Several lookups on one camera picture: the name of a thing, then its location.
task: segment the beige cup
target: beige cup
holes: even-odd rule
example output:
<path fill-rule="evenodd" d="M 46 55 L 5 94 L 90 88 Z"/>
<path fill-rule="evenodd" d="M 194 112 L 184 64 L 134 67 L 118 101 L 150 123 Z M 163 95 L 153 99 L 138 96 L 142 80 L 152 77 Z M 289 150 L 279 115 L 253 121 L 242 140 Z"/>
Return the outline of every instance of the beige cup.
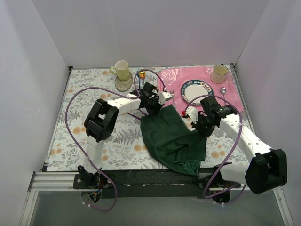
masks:
<path fill-rule="evenodd" d="M 210 76 L 211 81 L 214 83 L 222 83 L 228 74 L 228 68 L 224 64 L 216 65 L 213 68 Z"/>
<path fill-rule="evenodd" d="M 115 67 L 111 67 L 110 71 L 117 75 L 118 78 L 122 81 L 126 81 L 129 76 L 129 71 L 128 71 L 128 62 L 125 60 L 119 60 L 116 64 Z"/>

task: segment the round cork coaster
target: round cork coaster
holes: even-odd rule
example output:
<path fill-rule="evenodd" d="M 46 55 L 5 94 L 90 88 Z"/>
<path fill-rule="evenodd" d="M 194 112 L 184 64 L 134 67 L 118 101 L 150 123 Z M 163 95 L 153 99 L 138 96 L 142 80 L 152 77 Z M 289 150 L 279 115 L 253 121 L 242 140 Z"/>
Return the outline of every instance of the round cork coaster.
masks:
<path fill-rule="evenodd" d="M 119 91 L 122 91 L 122 92 L 127 91 L 129 88 L 131 88 L 132 84 L 133 84 L 133 76 L 130 72 L 128 75 L 128 79 L 125 81 L 120 80 L 120 78 L 118 78 L 118 76 L 116 76 L 115 86 L 116 86 L 116 89 L 118 89 Z"/>

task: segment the dark green napkin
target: dark green napkin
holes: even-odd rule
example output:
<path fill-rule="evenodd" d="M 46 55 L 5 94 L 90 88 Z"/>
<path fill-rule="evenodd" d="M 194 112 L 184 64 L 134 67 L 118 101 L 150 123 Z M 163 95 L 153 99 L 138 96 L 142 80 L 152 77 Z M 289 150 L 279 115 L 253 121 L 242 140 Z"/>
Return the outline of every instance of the dark green napkin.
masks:
<path fill-rule="evenodd" d="M 143 141 L 150 155 L 176 172 L 196 176 L 200 162 L 205 160 L 206 137 L 190 131 L 173 106 L 156 116 L 141 118 Z"/>

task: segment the fork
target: fork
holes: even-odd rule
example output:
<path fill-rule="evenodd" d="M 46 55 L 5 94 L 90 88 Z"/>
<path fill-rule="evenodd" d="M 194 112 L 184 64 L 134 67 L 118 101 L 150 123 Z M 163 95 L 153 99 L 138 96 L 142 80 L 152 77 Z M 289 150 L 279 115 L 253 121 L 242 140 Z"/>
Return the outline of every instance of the fork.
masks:
<path fill-rule="evenodd" d="M 170 91 L 170 95 L 171 95 L 171 98 L 173 100 L 173 106 L 175 107 L 175 103 L 174 103 L 174 91 L 173 90 Z"/>

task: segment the white plate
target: white plate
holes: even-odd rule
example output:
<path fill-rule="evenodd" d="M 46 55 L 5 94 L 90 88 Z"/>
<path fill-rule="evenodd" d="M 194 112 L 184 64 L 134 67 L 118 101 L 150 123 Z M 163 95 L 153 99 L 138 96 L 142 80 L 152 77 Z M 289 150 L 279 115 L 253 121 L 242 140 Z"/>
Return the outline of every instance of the white plate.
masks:
<path fill-rule="evenodd" d="M 181 96 L 187 103 L 198 96 L 206 94 L 213 95 L 213 89 L 207 82 L 201 80 L 187 81 L 181 87 Z M 200 101 L 204 98 L 205 97 L 201 97 L 194 100 L 191 105 L 200 106 Z"/>

